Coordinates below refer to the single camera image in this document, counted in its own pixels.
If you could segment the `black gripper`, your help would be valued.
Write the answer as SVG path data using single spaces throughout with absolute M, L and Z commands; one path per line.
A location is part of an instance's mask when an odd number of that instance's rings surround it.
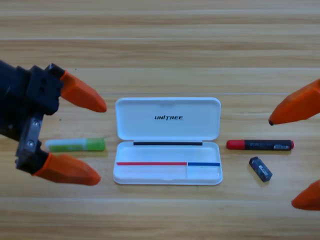
M 60 95 L 78 107 L 107 111 L 97 91 L 67 70 L 59 79 L 47 68 L 27 70 L 0 63 L 0 133 L 18 142 L 18 170 L 34 174 L 44 166 L 49 154 L 41 150 L 39 135 L 44 116 L 58 110 Z

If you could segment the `orange dark-tipped gripper finger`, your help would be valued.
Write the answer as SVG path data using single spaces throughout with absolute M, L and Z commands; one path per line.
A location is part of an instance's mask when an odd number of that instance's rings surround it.
M 320 80 L 288 95 L 272 112 L 271 126 L 307 120 L 320 113 Z

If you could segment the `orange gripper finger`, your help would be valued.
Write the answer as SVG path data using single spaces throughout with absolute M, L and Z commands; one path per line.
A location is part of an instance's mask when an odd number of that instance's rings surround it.
M 94 186 L 101 180 L 86 162 L 66 154 L 49 153 L 43 166 L 32 175 L 54 183 L 87 186 Z
M 320 181 L 311 183 L 305 190 L 297 195 L 291 205 L 300 210 L 319 211 L 320 210 Z

